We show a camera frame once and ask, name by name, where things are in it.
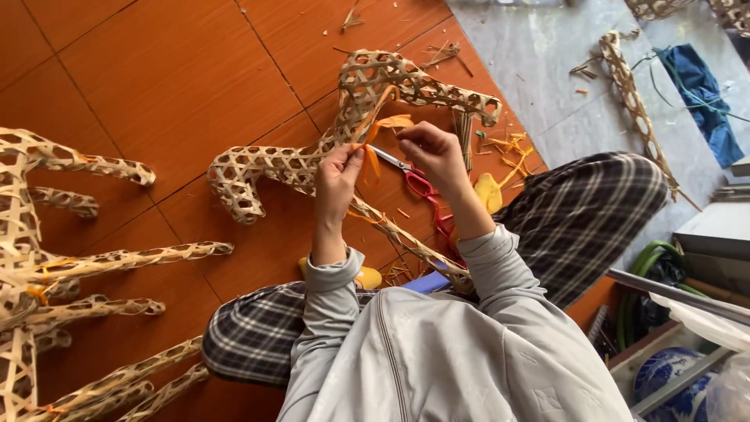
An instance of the scissor blade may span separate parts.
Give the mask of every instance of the scissor blade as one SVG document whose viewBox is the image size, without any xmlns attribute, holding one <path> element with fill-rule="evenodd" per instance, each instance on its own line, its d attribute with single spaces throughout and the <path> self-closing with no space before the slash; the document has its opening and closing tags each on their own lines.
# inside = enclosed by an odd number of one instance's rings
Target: scissor blade
<svg viewBox="0 0 750 422">
<path fill-rule="evenodd" d="M 387 152 L 383 151 L 380 148 L 376 148 L 375 146 L 370 145 L 370 148 L 375 150 L 375 153 L 380 156 L 380 158 L 386 160 L 387 162 L 393 164 L 394 166 L 400 168 L 401 170 L 405 168 L 409 168 L 409 165 L 398 158 L 395 158 L 393 155 L 388 154 Z"/>
</svg>

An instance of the jacket zipper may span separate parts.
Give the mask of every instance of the jacket zipper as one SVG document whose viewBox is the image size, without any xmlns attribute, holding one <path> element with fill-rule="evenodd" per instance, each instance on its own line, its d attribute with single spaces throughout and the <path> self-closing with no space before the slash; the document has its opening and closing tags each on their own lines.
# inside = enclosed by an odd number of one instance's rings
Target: jacket zipper
<svg viewBox="0 0 750 422">
<path fill-rule="evenodd" d="M 401 413 L 402 422 L 407 422 L 407 404 L 404 399 L 404 389 L 401 385 L 401 375 L 398 373 L 396 367 L 396 355 L 393 352 L 393 345 L 391 344 L 391 337 L 388 335 L 388 328 L 386 327 L 386 320 L 383 317 L 383 296 L 378 295 L 378 322 L 380 325 L 380 335 L 385 343 L 385 351 L 388 354 L 388 361 L 391 363 L 391 371 L 393 372 L 393 380 L 396 383 L 396 395 L 398 396 L 398 410 Z"/>
</svg>

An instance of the person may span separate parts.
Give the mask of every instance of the person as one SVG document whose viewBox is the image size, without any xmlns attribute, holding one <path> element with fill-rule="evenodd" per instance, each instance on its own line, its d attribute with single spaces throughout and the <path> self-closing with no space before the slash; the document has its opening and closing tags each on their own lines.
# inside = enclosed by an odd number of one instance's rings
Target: person
<svg viewBox="0 0 750 422">
<path fill-rule="evenodd" d="M 560 308 L 664 205 L 664 174 L 639 155 L 592 155 L 528 176 L 490 217 L 454 135 L 421 122 L 397 137 L 451 204 L 475 295 L 355 290 L 364 257 L 340 229 L 363 152 L 344 145 L 316 175 L 305 282 L 217 310 L 203 340 L 211 372 L 286 386 L 279 421 L 631 421 L 602 359 Z"/>
</svg>

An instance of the yellow shoe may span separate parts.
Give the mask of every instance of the yellow shoe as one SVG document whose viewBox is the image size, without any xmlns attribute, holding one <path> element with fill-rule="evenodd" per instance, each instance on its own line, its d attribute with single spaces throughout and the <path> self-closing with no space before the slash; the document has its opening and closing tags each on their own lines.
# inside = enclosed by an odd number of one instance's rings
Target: yellow shoe
<svg viewBox="0 0 750 422">
<path fill-rule="evenodd" d="M 302 271 L 302 277 L 305 277 L 308 272 L 308 257 L 302 257 L 299 259 L 299 269 Z M 380 285 L 383 277 L 374 268 L 362 267 L 359 270 L 359 274 L 354 278 L 355 281 L 361 286 L 361 288 L 372 290 Z"/>
</svg>

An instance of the blue and white ceramic pot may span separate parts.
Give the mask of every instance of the blue and white ceramic pot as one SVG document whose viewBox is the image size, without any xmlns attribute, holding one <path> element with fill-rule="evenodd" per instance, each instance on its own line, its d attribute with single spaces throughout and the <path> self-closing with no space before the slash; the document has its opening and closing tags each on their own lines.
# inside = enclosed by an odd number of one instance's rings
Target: blue and white ceramic pot
<svg viewBox="0 0 750 422">
<path fill-rule="evenodd" d="M 635 375 L 635 399 L 645 399 L 705 356 L 684 347 L 670 347 L 657 351 L 643 363 Z M 654 409 L 644 419 L 648 422 L 708 422 L 706 387 L 718 376 L 717 371 L 706 373 L 685 390 Z"/>
</svg>

